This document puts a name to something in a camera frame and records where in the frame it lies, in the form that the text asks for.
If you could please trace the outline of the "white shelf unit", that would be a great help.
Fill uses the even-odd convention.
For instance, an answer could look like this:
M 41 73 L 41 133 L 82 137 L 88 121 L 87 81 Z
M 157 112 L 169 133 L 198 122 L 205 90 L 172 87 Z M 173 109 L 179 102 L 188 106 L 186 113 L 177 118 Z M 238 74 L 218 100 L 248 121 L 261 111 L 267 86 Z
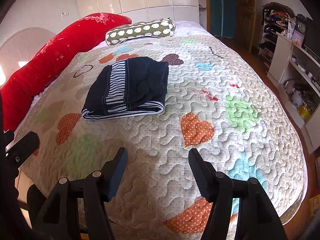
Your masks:
M 305 34 L 296 30 L 296 16 L 277 2 L 263 6 L 258 55 L 265 59 L 268 78 L 313 153 L 319 149 L 319 57 L 304 46 Z M 297 112 L 300 105 L 307 105 L 311 112 L 307 122 Z

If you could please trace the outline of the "long red pillow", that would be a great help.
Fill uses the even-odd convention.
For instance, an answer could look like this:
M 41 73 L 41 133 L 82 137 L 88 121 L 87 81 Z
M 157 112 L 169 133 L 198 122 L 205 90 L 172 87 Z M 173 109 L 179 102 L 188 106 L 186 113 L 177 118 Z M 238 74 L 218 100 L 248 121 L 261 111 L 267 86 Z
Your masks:
M 1 88 L 3 128 L 15 131 L 40 94 L 69 65 L 77 53 L 101 43 L 107 31 L 131 24 L 126 16 L 100 12 L 87 15 L 51 38 Z

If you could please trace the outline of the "black flat television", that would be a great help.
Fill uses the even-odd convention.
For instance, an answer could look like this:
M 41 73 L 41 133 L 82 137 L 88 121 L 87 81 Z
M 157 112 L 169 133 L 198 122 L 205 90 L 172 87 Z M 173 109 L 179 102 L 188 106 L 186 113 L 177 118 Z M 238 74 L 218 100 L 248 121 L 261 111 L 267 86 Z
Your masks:
M 319 57 L 319 23 L 307 17 L 305 25 L 306 29 L 303 44 L 309 51 Z

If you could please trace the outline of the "wooden door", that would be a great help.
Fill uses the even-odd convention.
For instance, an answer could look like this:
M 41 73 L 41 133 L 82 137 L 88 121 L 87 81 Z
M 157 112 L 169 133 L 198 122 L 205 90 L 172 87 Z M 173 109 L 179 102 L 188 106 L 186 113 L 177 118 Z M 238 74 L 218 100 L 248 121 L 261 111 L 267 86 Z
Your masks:
M 255 30 L 256 0 L 206 0 L 207 29 L 218 37 L 233 39 L 251 52 Z

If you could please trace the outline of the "navy frog print pants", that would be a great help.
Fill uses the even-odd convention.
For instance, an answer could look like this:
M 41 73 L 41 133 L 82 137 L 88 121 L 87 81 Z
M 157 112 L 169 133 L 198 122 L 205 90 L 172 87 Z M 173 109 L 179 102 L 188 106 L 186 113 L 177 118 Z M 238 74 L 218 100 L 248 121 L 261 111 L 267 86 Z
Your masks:
M 135 57 L 104 67 L 81 111 L 85 120 L 159 114 L 165 108 L 169 63 Z

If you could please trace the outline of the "green white patterned pillow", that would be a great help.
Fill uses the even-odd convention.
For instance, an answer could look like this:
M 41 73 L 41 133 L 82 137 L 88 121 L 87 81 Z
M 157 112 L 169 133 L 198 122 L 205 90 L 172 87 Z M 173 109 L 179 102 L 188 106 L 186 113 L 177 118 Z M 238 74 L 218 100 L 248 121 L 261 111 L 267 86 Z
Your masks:
M 171 37 L 174 35 L 175 29 L 175 23 L 169 18 L 161 18 L 151 22 L 137 22 L 109 30 L 105 34 L 105 41 L 108 46 L 114 46 L 141 37 Z

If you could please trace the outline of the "yellow jar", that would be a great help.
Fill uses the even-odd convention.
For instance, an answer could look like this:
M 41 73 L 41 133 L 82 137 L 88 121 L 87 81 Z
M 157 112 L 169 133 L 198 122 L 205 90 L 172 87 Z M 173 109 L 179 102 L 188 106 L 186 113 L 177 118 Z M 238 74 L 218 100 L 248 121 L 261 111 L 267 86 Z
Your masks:
M 311 112 L 307 105 L 300 105 L 297 109 L 298 114 L 307 122 L 311 118 Z

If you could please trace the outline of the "white arched headboard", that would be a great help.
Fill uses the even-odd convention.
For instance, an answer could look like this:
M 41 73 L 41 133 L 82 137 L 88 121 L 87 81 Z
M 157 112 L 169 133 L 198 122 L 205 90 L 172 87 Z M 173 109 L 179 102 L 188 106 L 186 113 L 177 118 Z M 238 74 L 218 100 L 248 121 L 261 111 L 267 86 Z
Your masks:
M 54 36 L 47 29 L 33 27 L 18 31 L 8 38 L 1 45 L 1 86 Z

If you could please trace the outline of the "dark analog clock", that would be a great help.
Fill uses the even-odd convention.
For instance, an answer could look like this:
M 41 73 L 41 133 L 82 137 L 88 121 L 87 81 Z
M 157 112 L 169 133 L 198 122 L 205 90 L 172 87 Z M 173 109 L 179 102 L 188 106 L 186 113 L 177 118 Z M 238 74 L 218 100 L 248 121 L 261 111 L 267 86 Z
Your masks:
M 301 34 L 305 34 L 307 18 L 302 14 L 296 16 L 296 30 Z

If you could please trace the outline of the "heart patterned quilt bedspread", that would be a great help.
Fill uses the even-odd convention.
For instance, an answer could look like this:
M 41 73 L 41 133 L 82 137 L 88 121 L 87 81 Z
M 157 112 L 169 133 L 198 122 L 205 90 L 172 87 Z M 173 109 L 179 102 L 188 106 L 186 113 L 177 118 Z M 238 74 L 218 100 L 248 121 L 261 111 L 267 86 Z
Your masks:
M 83 119 L 87 93 L 103 68 L 137 56 L 169 64 L 164 111 Z M 188 22 L 177 22 L 172 37 L 78 53 L 34 104 L 17 138 L 29 131 L 40 146 L 22 171 L 44 195 L 61 177 L 84 178 L 127 149 L 119 190 L 106 204 L 117 239 L 201 238 L 212 206 L 188 164 L 193 147 L 231 178 L 257 178 L 283 224 L 308 186 L 300 138 L 272 90 L 239 54 Z

